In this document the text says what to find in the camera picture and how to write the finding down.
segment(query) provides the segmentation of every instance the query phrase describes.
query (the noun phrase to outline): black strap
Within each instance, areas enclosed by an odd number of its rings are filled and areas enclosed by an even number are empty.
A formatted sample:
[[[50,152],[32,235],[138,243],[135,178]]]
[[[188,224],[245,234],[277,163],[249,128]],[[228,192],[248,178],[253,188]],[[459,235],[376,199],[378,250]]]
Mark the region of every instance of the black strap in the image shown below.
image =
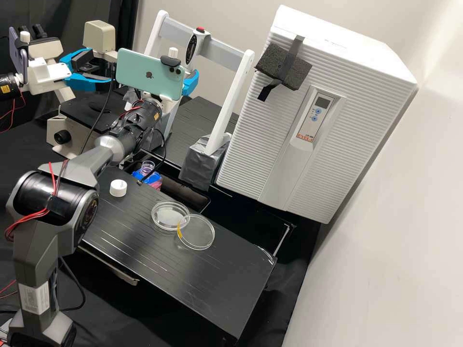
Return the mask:
[[[291,47],[289,48],[288,54],[286,55],[285,60],[280,70],[278,71],[277,78],[273,79],[269,85],[262,88],[262,91],[260,92],[257,99],[259,99],[260,101],[265,101],[267,99],[267,96],[269,96],[270,92],[272,91],[272,89],[275,88],[277,85],[283,83],[283,81],[286,78],[286,75],[288,74],[289,70],[294,64],[294,60],[296,59],[296,55],[298,55],[299,48],[302,45],[303,41],[304,41],[303,36],[296,35],[296,38],[294,39]]]

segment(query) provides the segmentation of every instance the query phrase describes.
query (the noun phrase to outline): white bottle cap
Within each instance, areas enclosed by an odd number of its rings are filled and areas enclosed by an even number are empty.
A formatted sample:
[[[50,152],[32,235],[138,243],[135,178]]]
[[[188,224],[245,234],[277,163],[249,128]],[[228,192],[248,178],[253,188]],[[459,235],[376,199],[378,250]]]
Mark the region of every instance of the white bottle cap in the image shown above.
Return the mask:
[[[114,180],[109,187],[109,193],[116,197],[121,198],[127,193],[127,182],[124,180]]]
[[[170,47],[169,48],[169,53],[167,54],[171,58],[177,58],[178,55],[178,49],[175,47]]]
[[[19,33],[19,40],[24,43],[30,42],[30,33],[27,31],[21,31]]]

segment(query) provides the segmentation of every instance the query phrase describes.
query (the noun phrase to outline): plastic bottle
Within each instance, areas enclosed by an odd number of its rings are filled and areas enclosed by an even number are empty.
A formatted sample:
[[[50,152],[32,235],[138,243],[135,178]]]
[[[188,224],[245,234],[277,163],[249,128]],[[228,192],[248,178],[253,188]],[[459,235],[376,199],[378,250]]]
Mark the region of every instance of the plastic bottle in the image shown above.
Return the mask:
[[[145,160],[141,164],[141,168],[138,169],[137,171],[134,171],[132,173],[132,176],[135,177],[136,179],[141,180],[143,177],[149,174],[153,168],[154,168],[154,162],[150,160]],[[146,183],[147,185],[157,190],[161,190],[161,185],[163,184],[163,178],[158,172],[155,171],[151,174],[151,176],[149,176],[146,180],[144,180],[143,183]]]

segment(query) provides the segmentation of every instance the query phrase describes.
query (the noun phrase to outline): ribbed white panel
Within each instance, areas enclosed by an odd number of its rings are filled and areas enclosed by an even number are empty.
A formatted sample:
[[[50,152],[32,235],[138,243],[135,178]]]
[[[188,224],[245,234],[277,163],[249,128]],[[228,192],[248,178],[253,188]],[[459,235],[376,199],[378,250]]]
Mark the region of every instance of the ribbed white panel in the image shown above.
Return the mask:
[[[271,42],[288,50],[292,40],[270,32],[266,47]],[[278,86],[261,102],[257,96],[271,79],[255,73],[217,183],[258,199],[310,85],[316,85],[346,102],[281,208],[286,204],[288,211],[327,223],[416,85],[306,44],[299,57],[313,67],[298,91]]]

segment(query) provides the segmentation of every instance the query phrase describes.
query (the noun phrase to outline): black foam block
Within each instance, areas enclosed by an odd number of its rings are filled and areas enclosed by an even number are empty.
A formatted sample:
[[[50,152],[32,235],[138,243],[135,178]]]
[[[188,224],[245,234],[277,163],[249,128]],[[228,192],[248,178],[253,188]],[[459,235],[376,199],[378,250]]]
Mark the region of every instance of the black foam block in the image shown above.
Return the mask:
[[[282,68],[287,54],[286,49],[271,43],[259,59],[256,69],[269,77],[278,79],[278,72]],[[298,90],[311,68],[312,64],[296,57],[282,84],[291,90]]]

